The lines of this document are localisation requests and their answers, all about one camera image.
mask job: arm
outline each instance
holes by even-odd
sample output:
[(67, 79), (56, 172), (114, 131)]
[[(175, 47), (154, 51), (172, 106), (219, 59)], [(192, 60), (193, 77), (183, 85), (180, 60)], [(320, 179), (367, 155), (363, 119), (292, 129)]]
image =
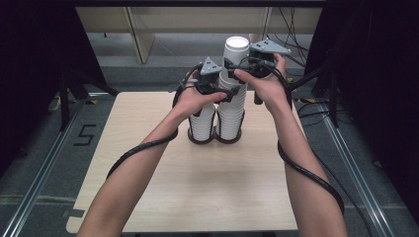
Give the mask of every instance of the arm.
[[(285, 75), (285, 61), (275, 54), (277, 68)], [(272, 114), (278, 139), (287, 155), (299, 166), (325, 181), (327, 177), (312, 153), (287, 102), (284, 88), (274, 75), (258, 79), (235, 70), (241, 80), (252, 84)], [(286, 164), (286, 177), (295, 220), (301, 236), (346, 236), (343, 215), (335, 198)]]
[[(172, 134), (180, 123), (204, 104), (220, 101), (223, 93), (203, 96), (185, 90), (177, 105), (141, 143)], [(127, 158), (99, 189), (77, 236), (121, 236), (129, 216), (144, 193), (168, 143), (142, 150)]]

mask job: light wood tabletop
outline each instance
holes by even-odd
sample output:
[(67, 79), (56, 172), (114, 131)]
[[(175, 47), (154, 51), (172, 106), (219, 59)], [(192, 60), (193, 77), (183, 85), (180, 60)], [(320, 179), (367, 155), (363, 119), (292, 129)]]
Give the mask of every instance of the light wood tabletop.
[[(197, 145), (188, 138), (188, 121), (179, 126), (124, 232), (296, 229), (274, 121), (265, 106), (253, 104), (253, 95), (247, 92), (242, 135), (234, 144)], [(117, 96), (74, 204), (84, 214), (69, 217), (68, 232), (77, 233), (110, 168), (167, 115), (173, 97)]]

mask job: gray floor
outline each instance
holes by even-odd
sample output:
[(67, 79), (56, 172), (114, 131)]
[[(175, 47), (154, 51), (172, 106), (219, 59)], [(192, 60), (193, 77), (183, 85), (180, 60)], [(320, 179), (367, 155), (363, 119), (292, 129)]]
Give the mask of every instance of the gray floor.
[[(193, 65), (203, 61), (207, 56), (220, 64), (223, 44), (229, 35), (157, 35), (146, 64), (139, 65), (136, 61), (133, 45), (129, 35), (90, 34), (98, 60), (110, 86), (120, 91), (164, 91), (176, 84), (185, 72)], [(309, 48), (311, 36), (297, 36), (301, 45)], [(293, 56), (298, 60), (294, 50)], [(289, 76), (294, 80), (302, 74), (301, 66), (288, 60)], [(313, 82), (298, 88), (293, 97), (310, 98)], [(98, 91), (88, 87), (90, 92)], [(30, 212), (20, 236), (73, 236), (66, 232), (67, 211), (75, 202), (90, 160), (99, 142), (100, 135), (106, 124), (108, 114), (114, 99), (101, 99), (96, 105), (87, 104), (83, 107), (74, 126), (66, 139), (62, 151), (48, 174), (37, 201)], [(302, 103), (295, 103), (300, 108)], [(316, 105), (311, 105), (301, 111), (301, 115), (318, 112)], [(382, 208), (394, 236), (419, 236), (419, 228), (409, 214), (404, 203), (394, 190), (385, 172), (374, 166), (374, 154), (358, 131), (355, 123), (347, 113), (340, 113), (339, 130), (350, 148), (357, 164), (365, 176), (370, 188)], [(322, 115), (301, 118), (304, 132), (313, 150), (331, 168), (339, 178), (344, 188), (351, 194), (357, 206), (369, 220), (374, 236), (378, 236), (375, 225), (370, 219), (360, 195), (350, 179), (349, 173), (342, 162), (339, 150), (335, 146)], [(87, 138), (79, 137), (79, 132), (85, 124), (94, 124), (85, 129), (93, 134), (88, 146), (74, 146), (86, 142)], [(30, 187), (49, 148), (58, 135), (60, 126), (59, 111), (51, 112), (40, 125), (33, 139), (28, 142), (28, 155), (15, 159), (7, 173), (0, 180), (0, 230), (3, 232), (19, 205), (23, 195)], [(345, 202), (345, 220), (350, 236), (367, 236), (360, 215), (349, 199), (332, 180), (334, 187), (341, 193)], [(277, 236), (297, 236), (295, 231), (277, 231)], [(156, 233), (146, 236), (191, 236), (187, 233)], [(211, 236), (261, 236), (261, 233), (212, 233)]]

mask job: floor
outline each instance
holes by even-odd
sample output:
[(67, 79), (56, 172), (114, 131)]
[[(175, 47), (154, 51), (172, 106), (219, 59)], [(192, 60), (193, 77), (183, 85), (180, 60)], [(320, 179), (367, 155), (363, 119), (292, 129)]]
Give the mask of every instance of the floor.
[[(170, 88), (179, 80), (179, 75), (188, 68), (210, 56), (216, 63), (221, 63), (223, 45), (229, 35), (205, 34), (161, 34), (151, 49), (147, 63), (138, 64), (133, 50), (133, 44), (126, 34), (89, 34), (89, 39), (97, 54), (108, 84), (120, 91), (157, 91)], [(278, 35), (282, 40), (287, 36)], [(297, 36), (301, 46), (309, 48), (312, 36)], [(295, 48), (292, 57), (302, 61)], [(288, 77), (298, 80), (303, 73), (303, 67), (287, 58)], [(310, 88), (313, 82), (298, 88), (293, 93), (295, 99), (310, 98)], [(89, 92), (99, 92), (96, 88), (88, 87)], [(77, 112), (77, 120), (66, 134), (65, 144), (55, 151), (57, 158), (51, 160), (50, 169), (44, 173), (43, 183), (39, 192), (34, 195), (34, 202), (29, 206), (30, 211), (21, 219), (17, 232), (19, 236), (73, 236), (65, 231), (65, 224), (78, 191), (83, 182), (90, 159), (94, 154), (99, 137), (106, 124), (107, 115), (112, 109), (114, 99), (104, 97), (99, 102), (94, 101), (71, 107)], [(54, 108), (56, 101), (52, 101), (50, 108)], [(306, 105), (295, 102), (298, 109)], [(398, 196), (385, 172), (373, 165), (374, 154), (367, 142), (357, 130), (356, 123), (350, 115), (344, 112), (344, 102), (340, 101), (338, 114), (340, 127), (338, 130), (327, 124), (327, 115), (319, 111), (327, 108), (319, 105), (309, 105), (301, 109), (301, 123), (307, 140), (315, 152), (328, 164), (332, 173), (343, 184), (345, 190), (351, 194), (354, 203), (345, 196), (342, 189), (338, 189), (344, 199), (347, 223), (350, 236), (368, 236), (366, 227), (356, 211), (358, 207), (368, 220), (373, 236), (419, 236), (419, 228), (409, 214), (406, 206)], [(44, 167), (43, 162), (50, 157), (50, 147), (60, 135), (59, 111), (51, 110), (50, 115), (34, 133), (27, 146), (28, 154), (18, 157), (0, 180), (0, 230), (6, 230), (7, 224), (17, 213), (21, 201), (27, 191), (32, 188), (33, 180), (37, 179), (39, 170)], [(85, 130), (94, 134), (89, 145), (77, 146), (85, 143), (86, 138), (80, 137), (80, 131)], [(348, 172), (348, 165), (344, 162), (342, 150), (336, 147), (333, 134), (339, 133), (347, 146), (350, 156), (356, 163), (366, 181), (379, 210), (384, 213), (387, 223), (379, 223), (369, 212), (369, 203), (364, 202), (364, 195), (359, 192), (352, 173)], [(339, 187), (336, 181), (332, 185)], [(261, 233), (212, 233), (211, 236), (260, 236)], [(277, 236), (296, 236), (296, 232), (276, 231)], [(190, 236), (193, 234), (147, 234), (150, 236)]]

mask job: black panel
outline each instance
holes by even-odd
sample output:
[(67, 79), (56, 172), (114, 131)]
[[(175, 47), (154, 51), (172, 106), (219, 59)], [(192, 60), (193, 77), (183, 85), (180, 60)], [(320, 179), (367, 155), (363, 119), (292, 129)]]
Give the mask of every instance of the black panel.
[(386, 0), (373, 5), (358, 26), (360, 34), (354, 37), (349, 57), (338, 70), (339, 88), (419, 223), (419, 15), (414, 12), (419, 3)]
[(0, 176), (25, 145), (73, 68), (105, 84), (101, 68), (72, 7), (0, 5)]

